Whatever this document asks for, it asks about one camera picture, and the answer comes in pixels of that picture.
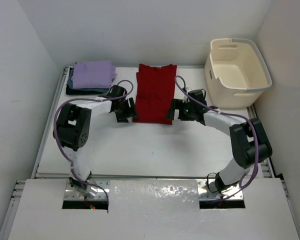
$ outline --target folded purple shirt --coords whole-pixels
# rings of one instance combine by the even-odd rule
[[[111,60],[75,63],[73,89],[109,89],[116,76]]]

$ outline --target folded red shirt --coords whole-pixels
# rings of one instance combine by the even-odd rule
[[[135,100],[139,118],[133,118],[134,123],[172,124],[166,116],[175,95],[176,71],[177,66],[172,64],[163,67],[139,65]]]

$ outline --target stack of folded clothes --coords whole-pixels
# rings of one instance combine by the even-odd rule
[[[98,95],[107,93],[116,76],[116,67],[110,60],[76,62],[70,69],[65,94]]]

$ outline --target metal mounting plate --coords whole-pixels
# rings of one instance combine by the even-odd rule
[[[129,178],[127,180],[149,180],[149,181],[155,181],[156,179],[153,178]],[[101,178],[92,178],[89,181],[94,182],[98,184],[100,187],[104,188],[104,190],[109,193],[110,192],[110,180],[115,180],[114,178],[111,179],[101,179]],[[199,201],[206,202],[211,200],[219,200],[221,197],[226,198],[229,195],[232,195],[240,190],[239,185],[231,186],[230,188],[226,189],[222,192],[222,194],[218,193],[211,193],[207,189],[207,180],[206,179],[196,179],[197,186],[198,186],[198,195],[199,195]],[[209,178],[209,184],[214,181],[214,178]],[[89,201],[105,201],[106,194],[101,189],[96,189],[96,187],[93,187],[92,190],[96,193],[94,197],[87,198],[87,202]],[[71,187],[70,182],[67,181],[65,192],[64,192],[64,201],[83,201],[85,199],[84,195],[77,191],[74,187]],[[227,201],[242,201],[244,200],[244,196],[242,191],[239,191],[236,195],[233,197],[227,199]]]

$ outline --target dark folded clothing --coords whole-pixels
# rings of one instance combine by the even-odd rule
[[[66,82],[66,95],[100,95],[107,93],[109,91],[108,88],[81,88],[81,89],[74,89],[72,76],[74,74],[74,68],[70,69],[70,74],[68,81]]]
[[[71,89],[68,85],[66,86],[65,89],[65,94],[67,95],[100,95],[100,94],[104,94],[104,92],[100,92],[100,91],[81,91],[78,89]]]

